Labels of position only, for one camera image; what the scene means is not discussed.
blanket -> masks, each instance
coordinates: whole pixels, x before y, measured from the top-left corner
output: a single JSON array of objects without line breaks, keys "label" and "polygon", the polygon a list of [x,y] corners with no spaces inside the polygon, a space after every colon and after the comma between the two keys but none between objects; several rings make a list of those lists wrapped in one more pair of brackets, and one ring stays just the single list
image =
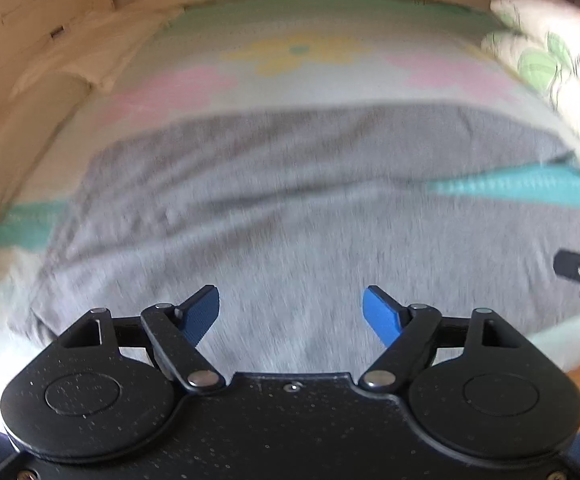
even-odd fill
[{"label": "blanket", "polygon": [[10,322],[46,342],[94,306],[134,316],[214,283],[221,314],[199,350],[228,377],[361,373],[383,350],[361,316],[373,283],[536,332],[580,313],[551,267],[560,247],[580,250],[580,210],[442,196],[422,179],[562,151],[546,132],[452,105],[175,124],[92,162]]}]

pink pattern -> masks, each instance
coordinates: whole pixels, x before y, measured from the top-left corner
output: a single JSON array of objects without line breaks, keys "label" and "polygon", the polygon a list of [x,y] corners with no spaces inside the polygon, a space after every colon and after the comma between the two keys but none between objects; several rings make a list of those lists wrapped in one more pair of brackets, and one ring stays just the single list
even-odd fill
[{"label": "pink pattern", "polygon": [[499,67],[477,59],[413,54],[387,56],[387,60],[407,70],[407,83],[417,89],[455,89],[479,102],[516,100],[512,92],[519,83]]},{"label": "pink pattern", "polygon": [[235,78],[222,75],[209,65],[164,72],[136,89],[112,95],[111,104],[100,116],[100,125],[127,120],[135,126],[150,126],[167,120],[172,112],[207,108],[214,94],[236,84]]}]

blue finger pad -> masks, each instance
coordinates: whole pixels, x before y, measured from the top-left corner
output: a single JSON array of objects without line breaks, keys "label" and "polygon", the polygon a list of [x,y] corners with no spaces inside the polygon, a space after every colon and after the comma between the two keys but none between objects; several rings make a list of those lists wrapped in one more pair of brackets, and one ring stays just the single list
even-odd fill
[{"label": "blue finger pad", "polygon": [[363,293],[363,317],[385,346],[390,346],[401,335],[398,314],[371,288]]},{"label": "blue finger pad", "polygon": [[185,318],[179,325],[183,336],[193,346],[199,344],[219,316],[218,288],[206,285],[195,294],[197,295],[198,298],[191,298],[194,304],[185,313]]}]

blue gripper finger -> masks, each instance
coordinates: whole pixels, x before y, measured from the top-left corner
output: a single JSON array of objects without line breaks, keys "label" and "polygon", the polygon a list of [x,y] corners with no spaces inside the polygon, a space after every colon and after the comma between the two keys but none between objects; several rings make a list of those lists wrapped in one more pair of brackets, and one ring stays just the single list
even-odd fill
[{"label": "blue gripper finger", "polygon": [[363,317],[386,347],[394,343],[403,332],[396,310],[403,307],[394,300],[392,301],[395,305],[390,306],[390,300],[392,299],[387,294],[374,285],[366,288],[363,293]]},{"label": "blue gripper finger", "polygon": [[219,290],[214,285],[205,285],[179,308],[185,311],[179,331],[192,346],[197,346],[219,316]]}]

pillow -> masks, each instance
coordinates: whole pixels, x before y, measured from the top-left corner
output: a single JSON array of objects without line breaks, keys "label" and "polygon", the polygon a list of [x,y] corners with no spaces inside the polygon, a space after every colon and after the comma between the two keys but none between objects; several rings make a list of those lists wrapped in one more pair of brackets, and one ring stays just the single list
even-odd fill
[{"label": "pillow", "polygon": [[82,78],[48,75],[0,110],[0,214],[88,93]]},{"label": "pillow", "polygon": [[554,54],[512,32],[489,34],[481,46],[539,92],[580,138],[580,81]]},{"label": "pillow", "polygon": [[493,0],[492,12],[580,80],[580,9],[563,0]]}]

